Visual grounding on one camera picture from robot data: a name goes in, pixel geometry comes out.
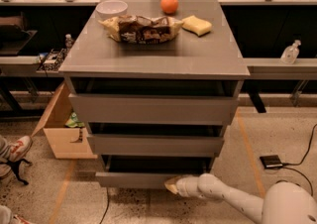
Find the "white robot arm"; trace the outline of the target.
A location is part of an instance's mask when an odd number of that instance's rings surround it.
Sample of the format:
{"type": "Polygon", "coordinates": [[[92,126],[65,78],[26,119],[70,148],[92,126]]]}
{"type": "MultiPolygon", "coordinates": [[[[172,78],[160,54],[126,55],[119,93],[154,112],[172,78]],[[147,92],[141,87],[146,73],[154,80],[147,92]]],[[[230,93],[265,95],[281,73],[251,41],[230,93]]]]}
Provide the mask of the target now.
{"type": "Polygon", "coordinates": [[[277,182],[264,198],[231,187],[211,173],[173,177],[164,185],[182,197],[223,200],[255,224],[317,224],[316,200],[292,182],[277,182]]]}

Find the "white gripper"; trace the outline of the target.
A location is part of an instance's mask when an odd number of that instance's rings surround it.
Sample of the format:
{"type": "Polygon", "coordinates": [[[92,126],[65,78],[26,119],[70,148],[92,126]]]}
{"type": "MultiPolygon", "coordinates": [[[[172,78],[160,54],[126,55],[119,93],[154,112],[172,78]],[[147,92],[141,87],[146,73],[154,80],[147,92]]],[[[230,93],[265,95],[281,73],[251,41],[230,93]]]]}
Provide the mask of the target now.
{"type": "Polygon", "coordinates": [[[200,195],[197,176],[176,176],[168,179],[164,186],[171,193],[179,194],[182,197],[198,197],[200,195]]]}

